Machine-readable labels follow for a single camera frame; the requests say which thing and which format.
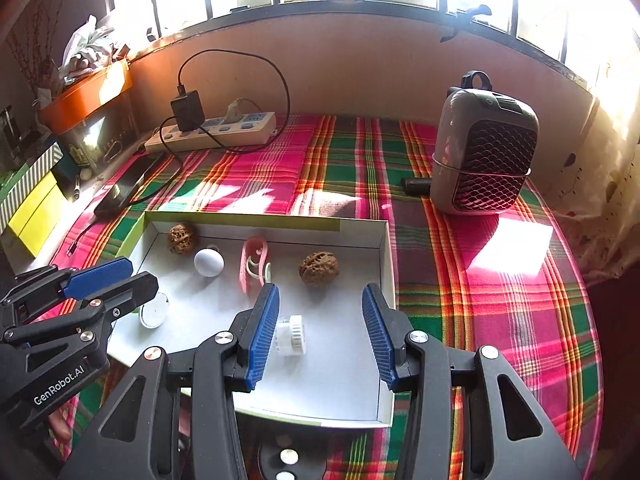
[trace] cardboard box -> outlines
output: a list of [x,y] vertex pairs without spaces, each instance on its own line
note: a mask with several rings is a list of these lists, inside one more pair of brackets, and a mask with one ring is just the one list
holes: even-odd
[[26,249],[31,258],[37,256],[60,219],[67,201],[50,170],[61,158],[62,150],[52,144],[32,166],[20,171],[20,177],[12,180],[10,189],[3,190],[0,235],[7,228],[11,231],[2,238],[4,248],[10,252],[17,248],[19,253],[26,254]]
[[[172,254],[166,233],[180,222],[196,227],[197,250],[216,245],[225,269],[216,278],[200,276],[190,254]],[[149,346],[169,353],[194,348],[227,330],[236,313],[251,308],[258,282],[244,294],[239,284],[242,244],[251,236],[268,242],[273,283],[280,289],[280,317],[302,314],[307,339],[304,356],[284,357],[274,343],[264,378],[250,394],[234,394],[236,410],[252,415],[332,428],[391,425],[394,396],[380,381],[362,317],[362,289],[378,283],[390,306],[396,293],[388,223],[340,218],[180,213],[149,211],[123,241],[136,272],[158,277],[170,302],[168,319],[144,328],[135,313],[117,320],[108,353],[132,365]],[[340,275],[313,289],[298,266],[308,255],[335,254]]]

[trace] windowsill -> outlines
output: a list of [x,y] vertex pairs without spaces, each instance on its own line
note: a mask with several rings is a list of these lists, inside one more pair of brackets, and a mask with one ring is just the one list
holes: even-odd
[[[420,22],[437,23],[439,25],[445,25],[452,28],[456,25],[460,25],[456,20],[456,17],[452,14],[447,14],[439,10],[415,7],[409,4],[361,0],[311,0],[306,2],[291,2],[286,4],[254,7],[198,23],[197,25],[185,28],[184,30],[171,34],[170,36],[164,36],[159,40],[155,40],[148,46],[130,54],[127,59],[130,62],[136,61],[173,43],[188,40],[194,36],[199,36],[213,30],[219,30],[220,28],[256,22],[258,20],[268,20],[271,18],[282,18],[285,16],[296,16],[301,14],[322,14],[326,12],[334,14],[374,14],[378,16],[407,18],[410,20],[418,20]],[[525,56],[529,56],[539,61],[552,70],[555,70],[565,78],[576,83],[581,88],[585,90],[588,89],[587,82],[583,78],[567,68],[557,59],[548,56],[537,47],[525,41],[514,38],[510,34],[478,22],[471,22],[468,25],[463,25],[461,30],[512,48]]]

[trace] white egg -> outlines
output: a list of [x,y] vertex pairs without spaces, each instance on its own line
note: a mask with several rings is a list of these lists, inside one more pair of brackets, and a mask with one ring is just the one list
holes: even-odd
[[213,249],[202,249],[198,251],[193,259],[193,265],[203,276],[213,278],[225,268],[225,261],[222,255]]

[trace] pink plastic clip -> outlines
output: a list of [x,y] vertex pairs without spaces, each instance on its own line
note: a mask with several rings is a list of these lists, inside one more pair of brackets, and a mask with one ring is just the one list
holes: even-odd
[[271,264],[267,261],[267,242],[254,236],[242,246],[240,258],[240,286],[244,293],[248,290],[248,277],[260,280],[260,284],[271,283]]

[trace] power plug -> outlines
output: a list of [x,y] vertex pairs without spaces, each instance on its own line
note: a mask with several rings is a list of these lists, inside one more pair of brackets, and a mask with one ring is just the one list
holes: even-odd
[[226,108],[225,124],[237,123],[242,119],[240,101],[240,99],[236,99]]

